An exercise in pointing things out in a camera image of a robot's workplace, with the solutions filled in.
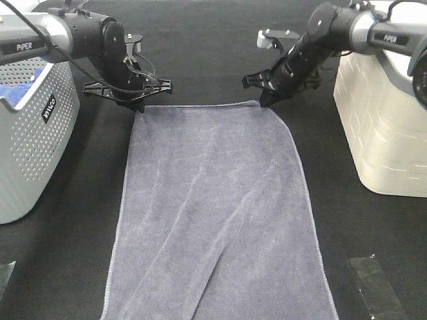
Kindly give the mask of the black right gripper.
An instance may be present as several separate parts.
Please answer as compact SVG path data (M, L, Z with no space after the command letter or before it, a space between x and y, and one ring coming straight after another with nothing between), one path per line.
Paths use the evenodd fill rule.
M308 34L304 33L271 69L245 75L242 85L244 89L263 89L259 98L260 106L270 107L294 93L317 89L322 82L318 69L335 52L310 40Z

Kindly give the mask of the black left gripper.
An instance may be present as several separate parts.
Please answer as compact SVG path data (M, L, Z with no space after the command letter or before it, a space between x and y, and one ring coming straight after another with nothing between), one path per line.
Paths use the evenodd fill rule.
M135 107L145 111L144 99L148 96L166 92L173 93L172 81L160 79L149 72L142 71L139 63L127 56L125 49L106 49L99 59L98 72L104 84L98 81L83 85L83 94L104 99L115 99L123 107Z

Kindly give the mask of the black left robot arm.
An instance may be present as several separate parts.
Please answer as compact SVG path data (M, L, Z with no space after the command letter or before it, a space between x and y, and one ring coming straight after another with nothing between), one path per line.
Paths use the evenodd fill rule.
M146 97L171 93L172 83L140 67L142 40L141 35L125 33L113 17L83 9L50 8L46 13L4 15L1 64L35 57L48 63L87 58L100 79L84 85L85 95L143 111Z

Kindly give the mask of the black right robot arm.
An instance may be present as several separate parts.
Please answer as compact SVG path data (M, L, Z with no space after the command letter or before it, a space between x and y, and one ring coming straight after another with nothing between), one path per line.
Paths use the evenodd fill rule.
M243 77L244 88L262 89L260 105L269 107L295 94L320 86L325 60L342 51L370 55L380 49L410 57L407 74L416 99L426 104L426 24L394 23L393 1L387 12L369 1L351 1L346 7L325 2L311 14L305 33L260 30L257 46L278 49L280 58L266 70Z

